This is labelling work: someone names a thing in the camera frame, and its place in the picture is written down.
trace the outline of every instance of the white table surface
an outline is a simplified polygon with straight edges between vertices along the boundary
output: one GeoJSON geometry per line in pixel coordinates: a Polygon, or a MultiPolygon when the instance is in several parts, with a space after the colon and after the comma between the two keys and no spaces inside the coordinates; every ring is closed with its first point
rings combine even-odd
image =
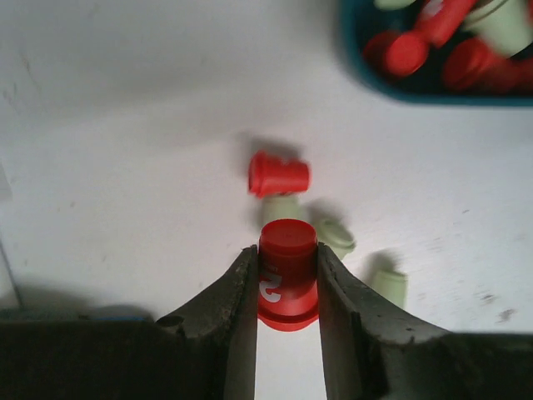
{"type": "MultiPolygon", "coordinates": [[[[325,3],[0,4],[0,234],[24,305],[179,307],[257,241],[246,164],[268,143],[311,164],[301,200],[354,232],[356,276],[385,252],[410,313],[533,330],[533,112],[368,91],[325,3]]],[[[259,324],[257,398],[325,398],[317,323],[259,324]]]]}

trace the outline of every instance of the pale green cap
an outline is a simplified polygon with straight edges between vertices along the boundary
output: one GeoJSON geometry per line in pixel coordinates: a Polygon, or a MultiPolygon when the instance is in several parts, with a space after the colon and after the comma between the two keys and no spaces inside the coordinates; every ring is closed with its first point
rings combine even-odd
{"type": "Polygon", "coordinates": [[[478,0],[476,5],[465,17],[464,23],[468,25],[476,22],[478,19],[486,17],[506,1],[507,0],[478,0]]]}
{"type": "Polygon", "coordinates": [[[378,271],[371,288],[399,308],[406,306],[407,275],[396,271],[378,271]]]}
{"type": "Polygon", "coordinates": [[[262,204],[263,227],[278,219],[306,220],[306,212],[296,195],[265,196],[262,204]]]}
{"type": "Polygon", "coordinates": [[[356,248],[353,235],[338,221],[323,218],[314,227],[318,241],[327,244],[340,260],[356,248]]]}
{"type": "Polygon", "coordinates": [[[504,57],[514,56],[533,42],[533,27],[524,0],[488,2],[466,17],[464,29],[504,57]]]}

